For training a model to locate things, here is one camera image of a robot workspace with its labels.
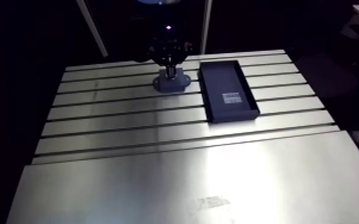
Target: black object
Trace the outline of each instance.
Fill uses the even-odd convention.
[[[238,61],[201,63],[199,79],[209,122],[253,120],[259,116]]]
[[[149,57],[165,70],[159,71],[159,77],[153,80],[155,90],[163,93],[184,92],[191,83],[189,76],[175,66],[181,64],[192,51],[192,44],[186,42],[175,27],[161,27],[161,32],[148,49]]]

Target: white label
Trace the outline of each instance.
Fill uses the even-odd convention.
[[[239,92],[227,92],[226,94],[222,94],[222,98],[225,104],[239,104],[242,102]]]

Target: aluminum t-slot table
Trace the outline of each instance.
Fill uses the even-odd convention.
[[[201,61],[238,60],[261,115],[206,122]],[[8,224],[359,223],[359,150],[282,50],[69,67]]]
[[[201,61],[238,60],[261,111],[254,121],[210,125],[197,71]],[[283,50],[188,57],[191,85],[156,92],[153,62],[67,68],[34,164],[132,155],[339,130]]]

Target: black rectangular tray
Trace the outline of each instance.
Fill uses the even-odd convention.
[[[259,116],[238,61],[200,63],[199,79],[209,122],[253,120]]]

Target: metal pole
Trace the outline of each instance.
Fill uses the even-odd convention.
[[[206,53],[206,43],[208,41],[210,13],[212,11],[213,0],[205,0],[205,14],[203,16],[202,40],[200,41],[200,54]]]
[[[97,46],[99,47],[101,55],[103,55],[103,57],[109,56],[109,53],[107,52],[106,47],[104,46],[103,40],[101,39],[100,34],[96,28],[95,22],[92,19],[91,13],[89,12],[88,7],[86,6],[85,0],[76,0],[76,3],[78,4],[79,9],[81,9],[82,15],[85,18],[89,29],[91,30],[93,38],[95,38],[95,41],[97,43]]]

